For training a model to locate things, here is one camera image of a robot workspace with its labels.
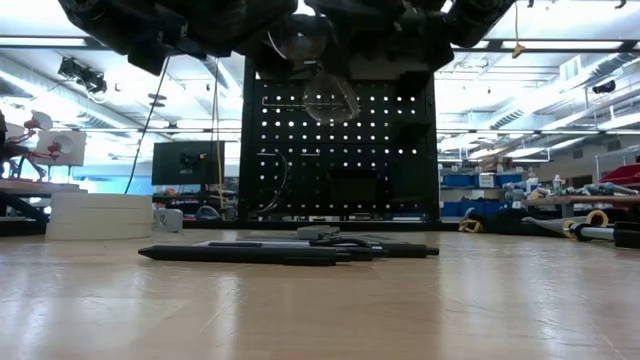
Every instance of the ceiling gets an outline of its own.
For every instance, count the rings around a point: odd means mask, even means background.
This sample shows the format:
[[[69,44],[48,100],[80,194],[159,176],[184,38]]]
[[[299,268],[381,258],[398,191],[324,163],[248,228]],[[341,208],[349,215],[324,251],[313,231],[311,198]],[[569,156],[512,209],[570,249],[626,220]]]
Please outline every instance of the ceiling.
[[[533,8],[527,8],[527,3],[520,1],[518,6],[517,27],[522,39],[640,39],[640,27],[637,26],[640,23],[640,1],[628,1],[626,6],[619,10],[614,9],[618,1],[536,1]],[[3,12],[0,13],[0,36],[86,36],[67,21],[57,1],[5,0],[3,5]],[[516,10],[512,8],[489,33],[487,39],[513,39],[515,29]],[[584,46],[573,42],[561,45],[569,48]],[[455,59],[435,74],[438,128],[486,127],[490,120],[497,118],[502,112],[520,106],[518,104],[531,99],[532,94],[539,94],[535,91],[556,83],[561,72],[560,66],[577,55],[579,54],[566,52],[525,52],[513,59],[511,54],[505,53],[457,52]],[[606,56],[591,54],[584,55],[581,59],[585,63],[592,63]],[[83,65],[105,74],[109,91],[104,97],[93,99],[99,104],[88,99],[83,89],[76,84],[58,84],[64,80],[57,74],[63,57],[73,57]],[[0,58],[17,64],[23,74],[29,75],[27,79],[32,79],[33,83],[42,85],[48,79],[60,86],[55,90],[45,87],[50,93],[40,95],[38,101],[29,102],[26,107],[38,106],[41,107],[38,109],[40,111],[51,112],[54,120],[61,126],[90,126],[89,121],[95,121],[94,117],[79,116],[89,102],[97,114],[117,115],[114,117],[115,120],[109,122],[111,127],[131,128],[132,124],[141,126],[150,110],[152,99],[149,94],[155,94],[158,86],[157,77],[129,65],[125,57],[110,51],[0,48]],[[223,140],[238,142],[244,59],[234,54],[230,58],[220,59],[219,62],[219,79],[227,84],[227,87],[219,86],[218,113],[220,128],[224,129],[220,137]],[[188,56],[171,58],[167,78],[160,91],[167,99],[163,101],[164,107],[155,109],[152,127],[166,127],[172,124],[187,129],[211,128],[215,80],[212,72],[200,61]],[[627,85],[624,91],[635,89],[635,83],[630,82]],[[77,95],[76,100],[68,104],[68,111],[54,111],[54,107],[60,107],[54,96],[59,95],[62,90],[73,91]],[[591,104],[594,101],[606,101],[608,97],[615,97],[613,95],[596,97],[587,94],[586,98],[589,99],[588,104]],[[529,116],[518,119],[504,128],[537,129],[541,125],[583,110],[587,102],[584,92],[574,91],[559,94],[550,99],[548,104],[541,105],[545,106],[534,109]],[[572,123],[572,126],[581,124],[584,125],[576,122]],[[143,143],[142,155],[144,159],[151,156],[153,141],[209,139],[211,135],[212,133],[186,132],[164,137],[155,136]],[[89,146],[99,149],[107,142],[113,147],[111,155],[119,152],[118,158],[130,158],[135,153],[138,137],[138,134],[90,134]],[[500,140],[498,136],[492,137],[489,140]],[[440,137],[440,141],[444,141],[442,149],[447,151],[451,150],[451,146],[459,146],[457,144],[460,143],[460,139],[452,141],[452,138],[459,136],[443,134]],[[237,160],[239,144],[234,145],[234,150],[228,150],[227,156],[230,160]],[[90,155],[87,161],[101,163],[110,158],[114,156],[101,155],[92,158]]]

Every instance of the black frame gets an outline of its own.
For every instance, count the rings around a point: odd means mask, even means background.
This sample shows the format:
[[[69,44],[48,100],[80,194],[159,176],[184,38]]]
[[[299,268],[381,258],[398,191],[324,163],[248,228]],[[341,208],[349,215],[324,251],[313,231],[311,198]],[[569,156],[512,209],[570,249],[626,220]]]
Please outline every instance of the black frame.
[[[397,81],[355,80],[362,112],[344,127],[342,123],[317,125],[300,111],[305,85],[299,80],[256,79],[246,61],[238,218],[266,216],[259,210],[280,188],[284,168],[281,157],[260,154],[279,152],[291,165],[289,193],[281,195],[281,206],[269,215],[417,213],[439,221],[433,77],[424,90],[405,99],[396,98]],[[398,134],[414,125],[422,137],[406,147]],[[317,152],[322,156],[309,156]],[[377,174],[375,200],[331,199],[333,185],[326,174],[347,168]]]

